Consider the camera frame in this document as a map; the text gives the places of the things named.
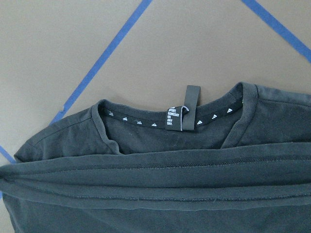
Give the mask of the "black graphic t-shirt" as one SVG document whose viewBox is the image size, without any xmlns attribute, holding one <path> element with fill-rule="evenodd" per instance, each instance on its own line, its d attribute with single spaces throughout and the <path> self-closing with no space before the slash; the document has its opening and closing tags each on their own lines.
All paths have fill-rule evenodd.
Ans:
<svg viewBox="0 0 311 233">
<path fill-rule="evenodd" d="M 0 168 L 17 233 L 308 233 L 311 97 L 240 82 L 196 109 L 101 100 Z"/>
</svg>

